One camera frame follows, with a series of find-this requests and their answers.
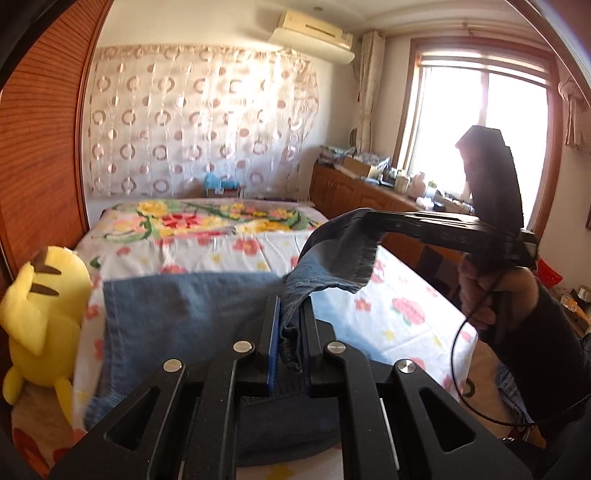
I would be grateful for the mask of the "person's dark sleeved forearm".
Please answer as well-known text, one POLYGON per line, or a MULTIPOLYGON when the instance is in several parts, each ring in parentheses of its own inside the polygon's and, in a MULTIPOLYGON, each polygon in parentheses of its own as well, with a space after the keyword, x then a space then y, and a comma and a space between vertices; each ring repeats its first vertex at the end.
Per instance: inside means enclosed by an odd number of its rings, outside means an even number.
POLYGON ((561 306, 543 287, 537 305, 516 328, 485 342, 512 374, 527 413, 546 446, 504 445, 535 479, 590 477, 590 338, 578 339, 561 306))

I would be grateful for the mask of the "person's right hand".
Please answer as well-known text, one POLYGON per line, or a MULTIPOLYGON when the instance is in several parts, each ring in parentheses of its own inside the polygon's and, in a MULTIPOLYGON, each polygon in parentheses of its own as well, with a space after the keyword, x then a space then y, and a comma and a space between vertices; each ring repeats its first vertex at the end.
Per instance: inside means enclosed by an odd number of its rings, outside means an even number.
POLYGON ((500 344, 515 330, 539 300, 538 281, 524 267, 481 273, 465 256, 460 264, 459 284, 462 312, 490 346, 500 344))

